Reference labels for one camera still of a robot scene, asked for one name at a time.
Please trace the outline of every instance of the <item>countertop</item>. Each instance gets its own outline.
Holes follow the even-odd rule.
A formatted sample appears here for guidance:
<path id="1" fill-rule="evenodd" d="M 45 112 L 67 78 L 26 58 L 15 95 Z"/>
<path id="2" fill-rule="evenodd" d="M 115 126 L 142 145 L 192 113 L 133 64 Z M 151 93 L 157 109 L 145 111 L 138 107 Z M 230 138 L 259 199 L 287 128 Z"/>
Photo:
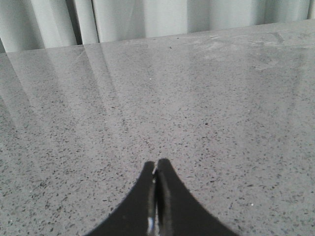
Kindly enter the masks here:
<path id="1" fill-rule="evenodd" d="M 315 235 L 315 20 L 0 54 L 0 235 L 84 235 L 169 158 L 243 236 Z"/>

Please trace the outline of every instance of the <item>curtain fold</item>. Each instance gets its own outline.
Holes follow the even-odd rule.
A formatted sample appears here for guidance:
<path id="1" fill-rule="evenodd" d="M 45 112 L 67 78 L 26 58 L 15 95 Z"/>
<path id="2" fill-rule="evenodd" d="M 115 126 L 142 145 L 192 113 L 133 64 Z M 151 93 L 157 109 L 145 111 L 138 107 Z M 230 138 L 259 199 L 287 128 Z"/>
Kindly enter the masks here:
<path id="1" fill-rule="evenodd" d="M 0 0 L 0 52 L 315 18 L 315 0 Z"/>

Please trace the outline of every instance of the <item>gray speckled countertop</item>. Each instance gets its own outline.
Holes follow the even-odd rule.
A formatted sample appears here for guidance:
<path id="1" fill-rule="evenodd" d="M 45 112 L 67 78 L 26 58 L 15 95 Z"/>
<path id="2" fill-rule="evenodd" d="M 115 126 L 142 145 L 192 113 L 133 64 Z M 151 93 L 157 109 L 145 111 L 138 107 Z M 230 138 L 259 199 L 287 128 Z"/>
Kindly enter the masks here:
<path id="1" fill-rule="evenodd" d="M 315 20 L 0 54 L 0 77 L 0 235 L 83 235 L 165 157 L 241 235 L 315 235 Z"/>

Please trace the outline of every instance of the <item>quartz countertop surface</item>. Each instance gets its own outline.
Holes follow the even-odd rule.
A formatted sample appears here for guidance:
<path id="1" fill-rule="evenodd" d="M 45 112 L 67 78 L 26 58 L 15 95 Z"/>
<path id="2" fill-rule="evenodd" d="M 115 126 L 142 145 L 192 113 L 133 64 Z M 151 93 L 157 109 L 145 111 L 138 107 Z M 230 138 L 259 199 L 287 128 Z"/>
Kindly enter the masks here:
<path id="1" fill-rule="evenodd" d="M 84 235 L 160 158 L 242 236 L 315 235 L 315 20 L 0 54 L 0 235 Z"/>

